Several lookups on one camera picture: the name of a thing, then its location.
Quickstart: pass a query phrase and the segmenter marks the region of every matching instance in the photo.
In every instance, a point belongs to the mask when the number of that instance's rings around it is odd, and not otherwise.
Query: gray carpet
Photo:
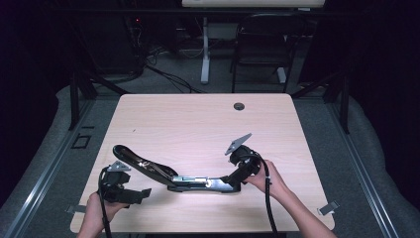
[[[229,92],[231,74],[228,55],[229,50],[226,49],[212,52],[210,82],[207,85],[199,82],[201,57],[190,59],[183,55],[160,55],[157,57],[156,67],[178,75],[206,92]],[[296,68],[292,73],[291,80],[294,82],[290,83],[288,92],[299,88],[295,83],[298,71],[299,68]],[[149,70],[145,70],[138,79],[119,85],[134,93],[180,93],[168,80]],[[29,219],[28,226],[24,227],[23,237],[75,237],[69,230],[72,216],[64,211],[68,205],[77,204],[83,192],[118,100],[118,96],[109,89],[101,85],[96,85],[96,88],[100,93],[96,101],[89,102],[81,98],[81,104],[91,105],[91,109],[86,112],[79,129],[72,132],[76,135],[80,133],[80,136],[90,136],[90,141],[85,149],[71,149],[71,143],[67,145],[62,164],[35,215]],[[339,237],[383,237],[352,166],[349,150],[340,134],[341,129],[334,123],[336,116],[331,113],[331,105],[324,104],[317,93],[315,91],[310,94],[310,98],[298,99],[294,103],[327,198],[330,201],[336,200],[341,205],[334,214],[334,232]],[[61,142],[71,134],[66,130],[70,119],[68,88],[57,96],[60,108],[52,127],[21,182],[0,210],[1,237],[7,233],[45,167],[54,159]],[[399,237],[419,237],[420,214],[401,197],[386,174],[377,137],[363,110],[353,100],[349,119],[351,138]],[[116,234],[114,237],[128,236]],[[288,233],[287,237],[300,235],[293,232]]]

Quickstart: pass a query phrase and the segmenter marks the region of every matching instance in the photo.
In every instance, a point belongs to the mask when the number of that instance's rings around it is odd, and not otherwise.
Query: black chair
[[[286,92],[293,65],[295,45],[306,28],[306,21],[298,15],[254,14],[246,17],[237,29],[235,51],[231,64],[233,72],[232,92],[237,83],[237,65],[286,67]]]

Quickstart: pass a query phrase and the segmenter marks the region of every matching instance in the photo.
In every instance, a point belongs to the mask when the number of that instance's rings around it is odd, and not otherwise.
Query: dark background
[[[179,1],[158,3],[178,6]],[[319,80],[347,65],[349,57],[357,59],[357,63],[352,63],[350,74],[351,94],[379,137],[388,173],[401,193],[420,209],[417,189],[420,182],[420,17],[414,3],[414,0],[394,4],[328,1],[326,10],[370,10],[371,18],[362,23],[321,20],[300,81]],[[139,52],[133,51],[127,35],[108,39],[127,44],[121,45],[118,51],[107,48],[104,43],[107,52],[102,54],[126,60],[131,63],[130,68],[121,67],[121,60],[98,62],[80,43],[74,29],[61,18],[44,12],[43,4],[22,0],[3,1],[0,6],[1,204],[40,146],[56,113],[55,94],[69,84],[74,71],[87,68],[129,72],[138,66]],[[164,30],[172,29],[173,25],[166,24],[168,19],[158,21],[160,25],[149,27],[150,35],[157,39],[163,32],[173,36],[171,30]],[[94,37],[92,29],[121,31],[119,26],[123,23],[94,23],[92,20],[90,24],[78,32],[87,42]],[[166,35],[161,39],[172,38]],[[170,42],[162,44],[176,50]]]

